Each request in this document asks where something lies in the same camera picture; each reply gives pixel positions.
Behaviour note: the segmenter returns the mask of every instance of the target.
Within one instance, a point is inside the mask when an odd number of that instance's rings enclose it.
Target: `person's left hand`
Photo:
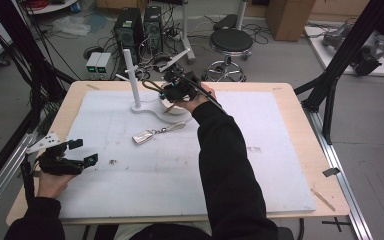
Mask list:
[[[76,175],[57,176],[40,171],[37,197],[56,199],[67,188],[68,182],[75,177]]]

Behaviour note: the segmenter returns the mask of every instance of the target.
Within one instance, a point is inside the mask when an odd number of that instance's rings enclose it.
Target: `keychain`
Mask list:
[[[132,138],[133,138],[133,141],[137,145],[141,145],[142,143],[145,143],[148,140],[152,139],[155,134],[160,134],[160,133],[166,133],[166,132],[174,131],[174,130],[177,130],[177,129],[181,129],[181,128],[185,127],[185,126],[186,126],[185,122],[178,122],[178,123],[173,124],[171,126],[162,128],[161,130],[145,130],[143,132],[140,132],[140,133],[134,135]]]

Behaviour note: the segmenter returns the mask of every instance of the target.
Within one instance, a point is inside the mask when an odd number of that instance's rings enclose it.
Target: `silver key fob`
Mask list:
[[[142,143],[145,143],[145,142],[149,141],[153,137],[154,137],[154,133],[152,131],[145,130],[143,132],[140,132],[140,133],[134,135],[132,138],[133,138],[133,141],[137,145],[141,145]]]

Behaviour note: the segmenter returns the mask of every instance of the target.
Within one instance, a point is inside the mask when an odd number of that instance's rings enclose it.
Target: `person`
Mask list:
[[[216,98],[215,91],[202,87]],[[277,226],[266,217],[263,194],[247,157],[245,140],[233,117],[203,94],[175,104],[191,112],[200,125],[199,171],[211,236],[199,229],[175,224],[154,224],[135,234],[143,239],[267,239],[277,240]],[[74,176],[41,172],[37,197],[25,216],[9,228],[5,239],[64,239],[56,200]]]

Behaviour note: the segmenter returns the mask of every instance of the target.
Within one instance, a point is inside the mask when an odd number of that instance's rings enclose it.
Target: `table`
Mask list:
[[[208,82],[210,87],[218,91],[261,91],[272,92],[275,96],[279,110],[283,117],[285,127],[291,138],[298,159],[312,192],[316,210],[312,212],[284,212],[268,213],[269,218],[297,218],[316,216],[345,216],[349,214],[347,201],[340,189],[335,176],[325,177],[322,172],[329,169],[326,157],[314,135],[300,103],[292,87],[286,83],[225,83]],[[51,126],[61,140],[66,140],[71,125],[82,104],[87,91],[130,90],[128,82],[98,82],[79,81],[71,85],[70,90]],[[21,188],[8,216],[7,224],[21,218],[27,209],[24,199],[24,189]],[[110,224],[133,222],[166,222],[166,221],[205,221],[206,216],[180,216],[180,217],[125,217],[100,219],[71,219],[63,224]]]

